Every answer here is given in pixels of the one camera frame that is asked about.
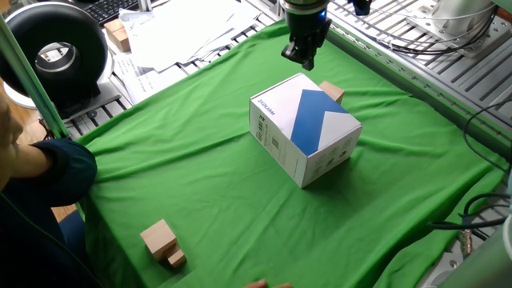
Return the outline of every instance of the hand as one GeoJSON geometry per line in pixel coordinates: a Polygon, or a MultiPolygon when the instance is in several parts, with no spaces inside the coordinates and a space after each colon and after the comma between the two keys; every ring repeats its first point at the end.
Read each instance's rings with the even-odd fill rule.
{"type": "Polygon", "coordinates": [[[51,158],[47,157],[40,149],[28,145],[20,145],[12,177],[37,177],[46,172],[51,166],[51,158]]]}
{"type": "MultiPolygon", "coordinates": [[[[266,280],[263,279],[258,282],[253,282],[253,283],[245,286],[244,288],[265,288],[265,287],[266,287],[266,280]]],[[[294,287],[291,284],[287,283],[287,284],[282,284],[282,285],[276,286],[274,288],[294,288],[294,287]]]]}

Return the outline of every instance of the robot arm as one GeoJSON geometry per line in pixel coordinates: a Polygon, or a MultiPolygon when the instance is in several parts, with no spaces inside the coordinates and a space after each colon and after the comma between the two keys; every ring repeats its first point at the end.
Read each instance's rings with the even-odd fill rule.
{"type": "MultiPolygon", "coordinates": [[[[368,15],[372,0],[348,0],[357,15],[368,15]]],[[[314,68],[317,48],[326,40],[331,20],[327,18],[330,0],[282,0],[286,24],[290,28],[290,44],[281,55],[302,64],[308,71],[314,68]]]]}

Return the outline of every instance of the blue logo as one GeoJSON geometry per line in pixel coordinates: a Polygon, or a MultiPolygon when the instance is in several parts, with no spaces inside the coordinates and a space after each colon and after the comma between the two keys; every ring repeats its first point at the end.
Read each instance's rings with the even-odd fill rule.
{"type": "Polygon", "coordinates": [[[270,108],[263,100],[259,99],[258,103],[262,104],[263,108],[269,111],[270,114],[274,115],[275,112],[270,108]]]}
{"type": "Polygon", "coordinates": [[[323,119],[327,111],[348,114],[343,107],[337,104],[325,92],[315,90],[302,91],[294,130],[291,133],[291,141],[305,156],[310,156],[318,151],[323,119]]]}

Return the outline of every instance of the finger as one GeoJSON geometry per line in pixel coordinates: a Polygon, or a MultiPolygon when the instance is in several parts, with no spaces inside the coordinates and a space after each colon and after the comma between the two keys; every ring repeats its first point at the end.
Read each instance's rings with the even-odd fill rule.
{"type": "Polygon", "coordinates": [[[265,288],[266,287],[266,280],[262,279],[258,282],[252,282],[251,284],[245,286],[245,288],[265,288]]]}
{"type": "Polygon", "coordinates": [[[287,283],[287,284],[282,284],[282,285],[276,286],[274,288],[294,288],[294,287],[291,284],[287,283]]]}

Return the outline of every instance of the keyboard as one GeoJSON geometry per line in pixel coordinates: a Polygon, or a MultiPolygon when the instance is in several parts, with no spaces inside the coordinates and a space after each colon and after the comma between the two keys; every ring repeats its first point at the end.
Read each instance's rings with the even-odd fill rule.
{"type": "Polygon", "coordinates": [[[103,27],[119,16],[119,8],[123,9],[137,9],[137,0],[99,0],[84,10],[89,13],[96,22],[103,27]]]}

